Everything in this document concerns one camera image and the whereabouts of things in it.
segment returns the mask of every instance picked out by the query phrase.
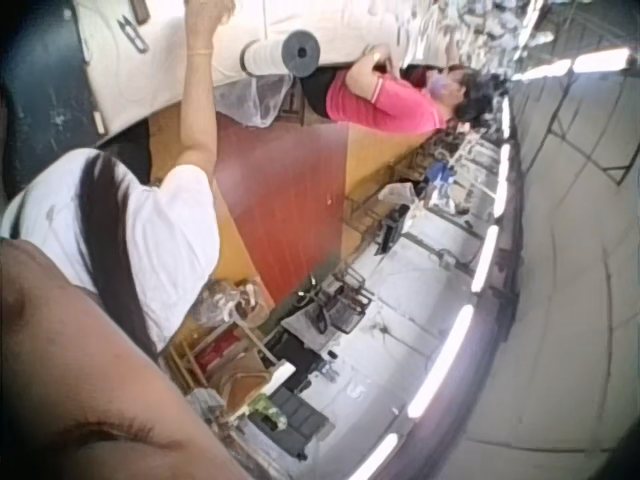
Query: bracelet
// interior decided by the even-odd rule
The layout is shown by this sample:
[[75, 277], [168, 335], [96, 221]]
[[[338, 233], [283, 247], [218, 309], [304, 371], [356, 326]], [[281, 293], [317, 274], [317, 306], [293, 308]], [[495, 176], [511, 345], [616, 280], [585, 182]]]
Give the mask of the bracelet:
[[187, 55], [211, 55], [213, 54], [213, 49], [207, 49], [207, 50], [191, 50], [190, 52], [187, 52]]

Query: white shirt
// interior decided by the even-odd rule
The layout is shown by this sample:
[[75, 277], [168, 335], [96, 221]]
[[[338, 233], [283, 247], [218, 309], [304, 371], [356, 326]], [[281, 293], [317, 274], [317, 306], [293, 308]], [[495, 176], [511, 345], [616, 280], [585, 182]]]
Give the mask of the white shirt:
[[[81, 255], [77, 194], [82, 169], [96, 153], [74, 150], [40, 174], [27, 189], [20, 221], [20, 238], [38, 246], [71, 283], [93, 292]], [[159, 188], [141, 185], [120, 163], [116, 175], [129, 186], [126, 234], [136, 290], [151, 338], [162, 349], [218, 262], [211, 186], [204, 171], [193, 165], [175, 167]], [[24, 193], [5, 212], [3, 237], [10, 234]]]

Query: white table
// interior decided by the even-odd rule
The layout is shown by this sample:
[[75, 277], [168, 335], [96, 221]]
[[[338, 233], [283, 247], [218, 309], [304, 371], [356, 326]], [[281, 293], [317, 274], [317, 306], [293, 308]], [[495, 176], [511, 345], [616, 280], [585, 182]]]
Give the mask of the white table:
[[[371, 44], [388, 43], [397, 59], [404, 59], [409, 48], [410, 39], [399, 30], [399, 14], [372, 9], [371, 0], [236, 3], [235, 15], [214, 38], [215, 85], [245, 76], [240, 53], [248, 43], [297, 29], [318, 38], [321, 65], [352, 62]], [[410, 3], [397, 0], [390, 5], [402, 12]], [[151, 18], [137, 27], [149, 45], [144, 54], [136, 51], [118, 26], [124, 15], [133, 20], [128, 0], [74, 0], [74, 4], [101, 133], [115, 135], [180, 100], [186, 63], [183, 0], [147, 0]]]

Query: skin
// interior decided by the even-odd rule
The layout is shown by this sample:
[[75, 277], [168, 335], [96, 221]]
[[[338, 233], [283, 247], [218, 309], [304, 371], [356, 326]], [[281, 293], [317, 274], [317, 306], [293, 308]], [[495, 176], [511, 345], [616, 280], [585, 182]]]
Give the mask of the skin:
[[211, 60], [213, 36], [234, 11], [233, 0], [189, 0], [186, 5], [187, 72], [180, 110], [184, 147], [176, 165], [195, 165], [213, 183], [218, 159], [216, 108]]
[[[458, 50], [452, 34], [447, 45], [447, 60], [451, 65], [457, 63], [458, 59]], [[372, 101], [380, 82], [380, 74], [374, 68], [380, 64], [386, 64], [388, 71], [393, 72], [394, 76], [399, 78], [399, 70], [397, 65], [393, 63], [389, 47], [387, 45], [378, 45], [351, 66], [345, 77], [347, 88], [354, 95], [367, 101]], [[432, 72], [427, 74], [427, 83], [433, 74]], [[463, 74], [464, 72], [461, 70], [447, 72], [446, 75], [452, 82], [447, 90], [435, 99], [440, 115], [445, 120], [453, 117], [455, 107], [464, 100], [465, 89], [458, 83]]]
[[[30, 455], [53, 462], [49, 478], [248, 478], [169, 379], [37, 247], [2, 241], [0, 267], [3, 408], [31, 449], [49, 453]], [[88, 425], [117, 438], [83, 442]]]

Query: woman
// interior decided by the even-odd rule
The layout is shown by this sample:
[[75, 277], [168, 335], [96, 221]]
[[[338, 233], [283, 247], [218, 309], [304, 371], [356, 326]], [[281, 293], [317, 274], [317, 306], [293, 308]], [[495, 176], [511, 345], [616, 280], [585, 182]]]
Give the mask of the woman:
[[186, 4], [184, 152], [159, 188], [96, 150], [73, 151], [9, 205], [0, 234], [29, 240], [151, 358], [181, 325], [212, 273], [219, 236], [212, 38], [232, 0]]
[[[380, 73], [382, 64], [396, 73]], [[472, 122], [490, 108], [491, 95], [479, 72], [464, 67], [422, 71], [414, 84], [402, 79], [389, 48], [379, 45], [349, 69], [318, 68], [301, 79], [302, 91], [320, 117], [391, 133], [428, 133], [451, 119]]]
[[41, 250], [0, 240], [3, 478], [248, 480], [178, 389]]

